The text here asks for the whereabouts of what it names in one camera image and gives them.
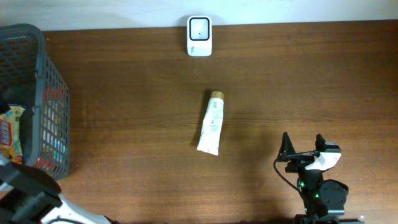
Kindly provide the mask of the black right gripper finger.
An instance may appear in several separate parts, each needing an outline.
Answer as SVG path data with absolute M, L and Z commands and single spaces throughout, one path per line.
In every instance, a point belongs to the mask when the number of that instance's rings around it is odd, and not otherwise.
M 290 140 L 290 137 L 287 132 L 284 132 L 282 135 L 282 143 L 279 149 L 279 153 L 277 155 L 277 161 L 287 162 L 290 160 L 291 155 L 295 154 L 295 149 Z
M 316 135 L 316 141 L 315 141 L 315 148 L 318 152 L 324 152 L 326 149 L 325 146 L 325 139 L 323 138 L 323 136 L 321 134 L 317 134 Z

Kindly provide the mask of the white tube with gold cap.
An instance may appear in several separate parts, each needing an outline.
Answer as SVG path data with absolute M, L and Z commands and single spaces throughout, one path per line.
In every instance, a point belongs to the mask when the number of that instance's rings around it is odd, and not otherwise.
M 197 150 L 217 156 L 224 116 L 224 93 L 212 91 L 203 118 Z

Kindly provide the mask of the yellow snack bag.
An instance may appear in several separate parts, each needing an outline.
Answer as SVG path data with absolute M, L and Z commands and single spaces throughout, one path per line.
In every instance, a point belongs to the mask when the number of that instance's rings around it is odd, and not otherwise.
M 10 110 L 1 115 L 1 154 L 11 162 L 22 164 L 23 152 L 19 136 L 20 118 L 25 108 L 10 105 Z

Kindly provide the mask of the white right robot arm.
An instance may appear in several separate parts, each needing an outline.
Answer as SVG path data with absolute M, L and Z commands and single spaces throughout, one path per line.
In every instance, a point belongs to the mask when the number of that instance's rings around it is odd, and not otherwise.
M 326 141 L 317 134 L 315 150 L 296 152 L 287 132 L 282 135 L 279 153 L 273 162 L 277 175 L 296 190 L 303 200 L 304 214 L 297 214 L 293 222 L 298 224 L 361 223 L 358 219 L 342 219 L 349 187 L 337 180 L 323 178 L 341 157 L 341 149 L 335 142 Z

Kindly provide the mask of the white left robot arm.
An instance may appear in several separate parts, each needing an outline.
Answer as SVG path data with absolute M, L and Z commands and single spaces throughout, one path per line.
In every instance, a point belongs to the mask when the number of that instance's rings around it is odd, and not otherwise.
M 12 187 L 1 198 L 2 224 L 115 224 L 67 200 L 46 172 L 1 157 L 1 183 Z

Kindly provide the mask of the white barcode scanner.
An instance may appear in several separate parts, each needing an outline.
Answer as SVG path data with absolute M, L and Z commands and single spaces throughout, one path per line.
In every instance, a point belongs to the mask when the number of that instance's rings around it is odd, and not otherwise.
M 191 57 L 207 57 L 212 54 L 212 20 L 208 16 L 190 16 L 187 19 L 187 53 Z

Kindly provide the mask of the grey plastic mesh basket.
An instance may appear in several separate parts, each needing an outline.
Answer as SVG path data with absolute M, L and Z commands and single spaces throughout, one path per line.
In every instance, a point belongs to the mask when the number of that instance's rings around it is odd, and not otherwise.
M 69 89 L 36 26 L 1 28 L 1 100 L 25 108 L 20 126 L 23 163 L 64 179 L 70 170 Z

